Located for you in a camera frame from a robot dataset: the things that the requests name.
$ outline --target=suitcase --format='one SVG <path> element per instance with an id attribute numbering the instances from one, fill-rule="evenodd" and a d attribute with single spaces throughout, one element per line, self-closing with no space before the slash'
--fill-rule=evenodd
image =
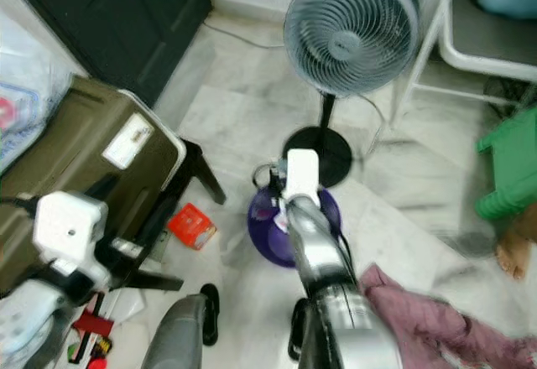
<path id="1" fill-rule="evenodd" d="M 75 77 L 41 138 L 2 176 L 1 197 L 84 191 L 119 177 L 105 199 L 107 229 L 133 239 L 186 155 L 184 143 L 132 93 Z M 33 221 L 0 204 L 0 290 L 39 260 Z"/>

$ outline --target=marble floor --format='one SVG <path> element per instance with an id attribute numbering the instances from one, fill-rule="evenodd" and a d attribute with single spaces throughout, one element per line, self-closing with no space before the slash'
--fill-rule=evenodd
<path id="1" fill-rule="evenodd" d="M 207 22 L 260 44 L 282 44 L 276 23 L 219 14 Z M 214 57 L 208 69 L 199 69 L 205 74 L 198 77 L 201 87 L 172 128 L 203 147 L 228 201 L 216 205 L 199 182 L 190 185 L 181 202 L 200 207 L 219 231 L 199 252 L 168 240 L 162 271 L 184 278 L 185 285 L 178 293 L 143 292 L 146 310 L 112 332 L 117 348 L 111 367 L 140 367 L 165 311 L 206 282 L 220 289 L 222 312 L 220 340 L 203 351 L 205 369 L 296 367 L 286 348 L 292 309 L 303 294 L 300 281 L 296 272 L 257 253 L 245 220 L 255 192 L 253 169 L 276 159 L 293 131 L 317 122 L 319 95 L 296 76 L 282 48 L 256 48 L 207 27 L 196 40 L 213 46 Z M 483 77 L 431 61 L 424 79 L 479 88 Z M 180 98 L 180 88 L 174 91 Z M 386 86 L 368 94 L 386 117 L 393 91 Z M 493 111 L 480 102 L 417 91 L 400 124 L 386 127 L 368 153 L 381 123 L 365 101 L 348 97 L 337 102 L 331 124 L 355 157 L 349 177 L 331 192 L 357 273 L 375 262 L 407 289 L 443 298 L 507 335 L 537 332 L 531 309 L 537 302 L 537 264 L 522 283 L 503 275 L 493 258 L 500 230 L 473 210 L 491 186 L 490 164 L 473 144 L 498 124 Z"/>

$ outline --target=fan grille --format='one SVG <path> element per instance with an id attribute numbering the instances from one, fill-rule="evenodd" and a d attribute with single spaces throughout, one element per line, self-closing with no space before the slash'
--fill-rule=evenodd
<path id="1" fill-rule="evenodd" d="M 390 82 L 413 56 L 417 37 L 414 0 L 293 0 L 285 19 L 298 73 L 339 96 Z"/>

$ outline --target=standing fan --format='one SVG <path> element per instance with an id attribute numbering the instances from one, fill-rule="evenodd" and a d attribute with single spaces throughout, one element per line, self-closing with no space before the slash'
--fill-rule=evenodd
<path id="1" fill-rule="evenodd" d="M 328 128 L 337 96 L 378 89 L 398 76 L 418 44 L 418 0 L 293 0 L 284 42 L 298 74 L 322 94 L 321 124 L 293 134 L 284 146 L 319 154 L 325 187 L 341 182 L 352 151 Z"/>

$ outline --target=black door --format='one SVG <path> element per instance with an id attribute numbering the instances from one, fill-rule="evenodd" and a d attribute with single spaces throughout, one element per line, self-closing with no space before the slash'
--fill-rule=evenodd
<path id="1" fill-rule="evenodd" d="M 152 106 L 211 0 L 29 0 L 95 77 Z"/>

